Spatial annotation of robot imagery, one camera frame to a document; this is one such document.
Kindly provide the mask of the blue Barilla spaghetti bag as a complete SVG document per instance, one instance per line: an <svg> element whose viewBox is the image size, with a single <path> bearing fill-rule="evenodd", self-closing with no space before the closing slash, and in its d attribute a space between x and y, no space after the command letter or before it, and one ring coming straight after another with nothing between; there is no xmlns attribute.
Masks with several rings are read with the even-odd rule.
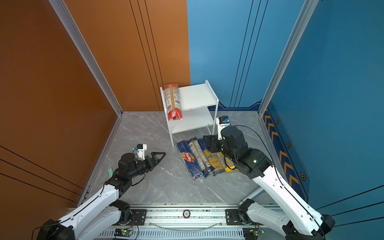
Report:
<svg viewBox="0 0 384 240"><path fill-rule="evenodd" d="M183 161L185 162L191 177L193 180L198 179L203 176L203 172L191 150L191 148L188 145L187 141L181 141L177 143L177 148L181 154L181 157Z"/></svg>

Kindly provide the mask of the red spaghetti bag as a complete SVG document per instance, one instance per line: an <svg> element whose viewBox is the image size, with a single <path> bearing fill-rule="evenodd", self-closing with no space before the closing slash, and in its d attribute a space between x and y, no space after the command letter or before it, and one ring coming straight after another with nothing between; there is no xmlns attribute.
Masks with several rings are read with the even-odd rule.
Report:
<svg viewBox="0 0 384 240"><path fill-rule="evenodd" d="M165 103L169 121L182 120L182 106L178 84L164 86Z"/></svg>

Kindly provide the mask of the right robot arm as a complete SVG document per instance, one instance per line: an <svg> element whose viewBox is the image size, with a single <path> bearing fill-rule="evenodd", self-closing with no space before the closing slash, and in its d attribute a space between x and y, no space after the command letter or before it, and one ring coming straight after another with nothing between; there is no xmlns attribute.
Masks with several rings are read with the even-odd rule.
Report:
<svg viewBox="0 0 384 240"><path fill-rule="evenodd" d="M262 224L287 240L324 240L335 220L313 209L277 171L273 161L261 150L250 148L238 126L228 126L218 135L203 137L211 153L221 153L236 169L265 190L283 210L276 213L246 199L238 208L246 225Z"/></svg>

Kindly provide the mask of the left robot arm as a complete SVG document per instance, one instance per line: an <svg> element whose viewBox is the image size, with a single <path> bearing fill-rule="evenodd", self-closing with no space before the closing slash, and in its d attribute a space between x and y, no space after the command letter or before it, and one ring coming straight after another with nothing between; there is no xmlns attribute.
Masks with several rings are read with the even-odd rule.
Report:
<svg viewBox="0 0 384 240"><path fill-rule="evenodd" d="M133 184L133 178L145 176L163 158L165 152L152 152L140 160L138 154L121 156L118 168L101 189L72 212L57 221L48 220L41 227L39 240L92 240L112 224L134 224L130 204L120 197Z"/></svg>

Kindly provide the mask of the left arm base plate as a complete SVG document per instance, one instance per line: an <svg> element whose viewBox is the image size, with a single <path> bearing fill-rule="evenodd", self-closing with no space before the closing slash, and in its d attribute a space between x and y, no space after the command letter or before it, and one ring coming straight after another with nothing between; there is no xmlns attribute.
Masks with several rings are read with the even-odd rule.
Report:
<svg viewBox="0 0 384 240"><path fill-rule="evenodd" d="M116 223L118 226L144 226L147 216L145 209L130 209L121 212L120 219Z"/></svg>

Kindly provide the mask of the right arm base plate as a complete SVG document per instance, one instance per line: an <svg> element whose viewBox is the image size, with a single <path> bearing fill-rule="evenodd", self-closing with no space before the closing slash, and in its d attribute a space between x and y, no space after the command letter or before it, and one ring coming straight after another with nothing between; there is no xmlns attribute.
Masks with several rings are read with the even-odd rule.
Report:
<svg viewBox="0 0 384 240"><path fill-rule="evenodd" d="M226 209L226 224L228 226L261 226L261 224L251 221L250 218L241 214L238 209Z"/></svg>

